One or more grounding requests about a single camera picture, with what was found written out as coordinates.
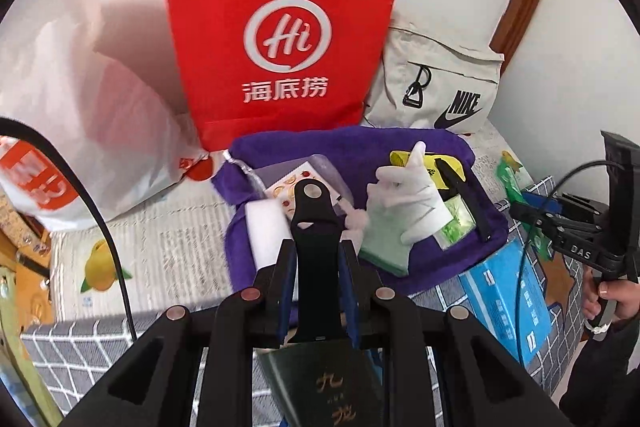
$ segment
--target metal screw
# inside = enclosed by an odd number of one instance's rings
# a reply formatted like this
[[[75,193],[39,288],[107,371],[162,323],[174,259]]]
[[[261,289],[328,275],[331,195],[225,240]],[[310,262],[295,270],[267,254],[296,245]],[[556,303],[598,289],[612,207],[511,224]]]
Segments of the metal screw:
[[[243,301],[255,301],[260,298],[260,290],[258,288],[249,287],[240,292]]]
[[[314,185],[313,183],[309,183],[305,187],[305,194],[310,198],[318,199],[320,196],[322,196],[322,188]]]
[[[454,319],[459,321],[463,321],[469,316],[469,310],[464,306],[453,306],[453,308],[449,310],[449,313],[451,313]]]
[[[376,297],[381,301],[390,301],[395,296],[396,292],[394,292],[391,288],[387,288],[386,286],[382,286],[382,288],[378,288],[376,290]]]
[[[187,314],[187,311],[182,306],[171,306],[166,311],[166,318],[170,321],[179,321]]]

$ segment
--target yellow fruit print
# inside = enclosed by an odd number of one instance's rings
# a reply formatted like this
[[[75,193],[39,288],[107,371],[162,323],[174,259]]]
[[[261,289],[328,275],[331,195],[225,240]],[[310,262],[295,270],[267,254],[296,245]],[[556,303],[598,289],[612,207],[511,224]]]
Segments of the yellow fruit print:
[[[131,274],[122,269],[124,279],[132,279]],[[95,243],[91,249],[89,259],[84,265],[84,281],[80,293],[94,289],[98,292],[106,292],[116,282],[116,266],[111,256],[111,250],[105,239]]]
[[[502,151],[502,157],[504,158],[505,163],[511,167],[513,172],[520,172],[520,169],[523,167],[522,163],[518,163],[516,158],[511,156],[509,151]]]

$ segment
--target green book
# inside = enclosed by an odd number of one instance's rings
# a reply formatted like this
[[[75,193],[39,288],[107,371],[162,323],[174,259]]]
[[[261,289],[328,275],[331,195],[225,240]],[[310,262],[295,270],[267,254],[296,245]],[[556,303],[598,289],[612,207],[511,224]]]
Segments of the green book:
[[[258,361],[290,427],[382,425],[382,385],[348,339],[292,344]]]

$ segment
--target nike logo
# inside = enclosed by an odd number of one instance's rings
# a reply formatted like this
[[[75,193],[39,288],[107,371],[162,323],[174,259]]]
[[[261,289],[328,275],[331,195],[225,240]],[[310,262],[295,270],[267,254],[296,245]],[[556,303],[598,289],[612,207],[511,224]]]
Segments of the nike logo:
[[[480,109],[475,110],[478,102],[480,102],[479,93],[458,90],[451,105],[437,118],[433,123],[433,127],[436,129],[447,129],[457,123],[465,121],[467,118],[471,118],[480,111]],[[459,114],[461,116],[447,118],[448,114]]]

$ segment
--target purple cloth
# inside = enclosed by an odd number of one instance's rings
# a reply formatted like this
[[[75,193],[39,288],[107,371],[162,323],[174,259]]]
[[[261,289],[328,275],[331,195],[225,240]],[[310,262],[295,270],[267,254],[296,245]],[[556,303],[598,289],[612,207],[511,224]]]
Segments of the purple cloth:
[[[447,251],[442,251],[436,240],[429,237],[412,248],[407,277],[395,277],[377,269],[385,285],[401,294],[410,295],[463,272],[494,253],[507,240],[507,220],[495,209],[471,172],[475,156],[462,138],[442,129],[377,129],[353,126],[331,131],[261,132],[234,140],[229,152],[233,158],[244,161],[254,169],[312,154],[323,154],[351,189],[355,208],[365,208],[367,184],[377,181],[376,169],[389,165],[389,153],[392,150],[410,151],[419,140],[426,143],[428,152],[446,154],[460,160],[465,169],[466,183],[474,190],[491,226],[492,237],[487,243],[483,243],[478,232],[473,231]],[[229,204],[238,206],[225,237],[229,274],[234,289],[238,291],[251,286],[255,276],[244,204],[257,199],[257,195],[241,169],[228,162],[215,175],[213,184]]]

